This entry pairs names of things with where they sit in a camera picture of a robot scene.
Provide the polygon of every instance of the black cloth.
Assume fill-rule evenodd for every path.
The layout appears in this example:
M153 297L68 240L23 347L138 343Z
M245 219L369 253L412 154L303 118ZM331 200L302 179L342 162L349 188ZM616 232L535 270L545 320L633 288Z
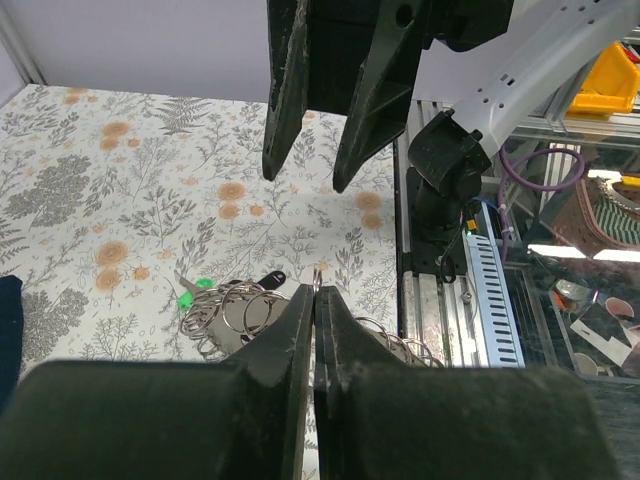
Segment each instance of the black cloth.
M13 393L20 375L22 360L22 281L0 278L0 411Z

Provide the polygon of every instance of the leaf pattern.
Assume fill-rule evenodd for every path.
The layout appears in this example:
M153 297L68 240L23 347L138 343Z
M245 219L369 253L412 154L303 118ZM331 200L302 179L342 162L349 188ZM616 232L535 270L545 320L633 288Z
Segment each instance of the leaf pattern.
M171 97L154 115L164 123L165 135L191 133L192 129L202 126L197 123L207 115L208 107L208 102L200 98Z
M267 182L265 116L260 103L35 85L0 109L0 275L23 280L25 371L55 358L201 361L178 333L175 270L218 284L281 270L292 295L318 267L355 315L396 328L391 150L336 194L344 119L309 112ZM362 193L375 201L356 203Z
M9 197L5 213L12 218L35 214L31 227L51 227L67 221L80 206L89 177L89 158L69 155L58 159L57 166L38 174L34 188Z

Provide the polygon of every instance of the purple cable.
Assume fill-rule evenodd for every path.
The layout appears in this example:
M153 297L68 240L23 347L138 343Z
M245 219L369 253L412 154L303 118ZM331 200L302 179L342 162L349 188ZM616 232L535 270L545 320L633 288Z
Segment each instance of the purple cable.
M516 167L522 165L525 162L528 162L532 158L539 157L541 155L548 155L550 153L566 153L567 155L571 155L578 162L578 171L575 176L571 177L569 180L559 183L558 185L538 185L537 183L530 182L522 178L516 172ZM575 150L570 150L568 148L545 148L544 150L538 150L537 152L530 153L529 155L525 155L520 160L517 160L515 163L509 163L507 160L507 153L504 150L504 146L500 149L499 152L500 163L502 163L502 167L504 168L504 173L502 178L500 179L500 185L498 186L498 213L500 215L500 223L502 225L502 249L500 250L500 260L504 264L507 259L507 249L509 248L509 234L511 233L511 226L509 225L509 219L507 217L507 204L506 204L506 193L507 193L507 183L509 183L509 179L512 179L519 183L520 185L530 188L536 192L557 192L559 190L564 190L567 187L571 187L578 183L584 174L585 169L585 161L584 157L580 155Z

